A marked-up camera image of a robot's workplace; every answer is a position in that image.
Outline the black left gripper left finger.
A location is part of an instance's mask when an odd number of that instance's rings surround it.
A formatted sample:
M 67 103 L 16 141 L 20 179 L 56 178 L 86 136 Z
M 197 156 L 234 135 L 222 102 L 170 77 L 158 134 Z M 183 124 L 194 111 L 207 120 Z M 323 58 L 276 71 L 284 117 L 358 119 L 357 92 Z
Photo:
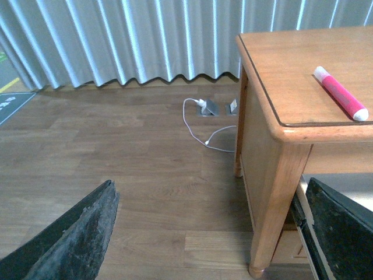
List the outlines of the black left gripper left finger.
M 112 235 L 119 193 L 105 181 L 1 260 L 1 279 L 96 279 Z

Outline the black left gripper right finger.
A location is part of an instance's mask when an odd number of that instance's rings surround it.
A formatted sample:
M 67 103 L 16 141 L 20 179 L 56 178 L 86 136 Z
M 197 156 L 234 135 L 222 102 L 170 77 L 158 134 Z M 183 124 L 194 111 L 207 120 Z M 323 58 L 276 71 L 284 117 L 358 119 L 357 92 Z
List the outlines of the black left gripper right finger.
M 372 279 L 372 211 L 314 177 L 305 206 L 320 279 Z

